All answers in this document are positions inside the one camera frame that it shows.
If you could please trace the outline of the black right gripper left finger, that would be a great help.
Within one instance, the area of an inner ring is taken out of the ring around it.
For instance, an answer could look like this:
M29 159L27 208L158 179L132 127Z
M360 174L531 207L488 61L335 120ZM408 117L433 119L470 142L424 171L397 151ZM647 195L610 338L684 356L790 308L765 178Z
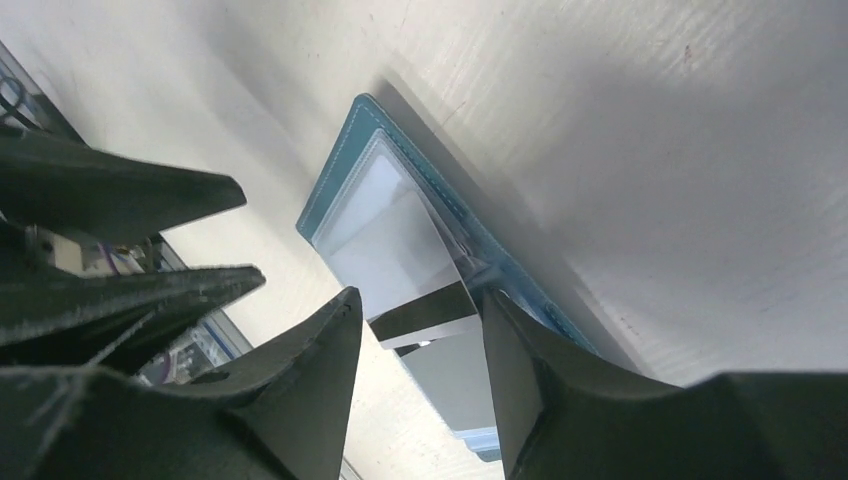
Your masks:
M335 479L363 318L341 290L309 318L187 384L101 366L1 372L5 479Z

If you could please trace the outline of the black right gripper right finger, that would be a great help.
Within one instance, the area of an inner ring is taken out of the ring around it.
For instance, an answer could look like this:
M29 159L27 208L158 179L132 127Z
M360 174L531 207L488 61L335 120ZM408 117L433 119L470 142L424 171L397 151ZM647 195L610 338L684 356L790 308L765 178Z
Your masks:
M688 387L612 364L500 291L482 330L509 479L843 479L847 377L729 372Z

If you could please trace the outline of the teal leather card holder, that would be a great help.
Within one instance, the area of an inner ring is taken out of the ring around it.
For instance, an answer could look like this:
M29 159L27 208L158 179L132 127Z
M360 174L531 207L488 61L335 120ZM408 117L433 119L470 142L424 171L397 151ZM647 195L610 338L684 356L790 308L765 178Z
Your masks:
M490 288L581 347L588 340L435 164L368 94L357 96L297 223L335 278L360 292L452 433L501 457L478 310Z

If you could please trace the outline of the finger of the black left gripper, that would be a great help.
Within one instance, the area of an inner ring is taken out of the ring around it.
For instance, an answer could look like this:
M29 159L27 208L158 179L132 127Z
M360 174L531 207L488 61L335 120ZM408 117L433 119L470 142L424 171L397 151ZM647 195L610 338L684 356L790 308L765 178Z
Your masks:
M142 162L42 132L1 129L1 212L79 242L133 244L239 208L222 174Z
M1 285L1 364L138 371L205 317L266 282L252 266Z

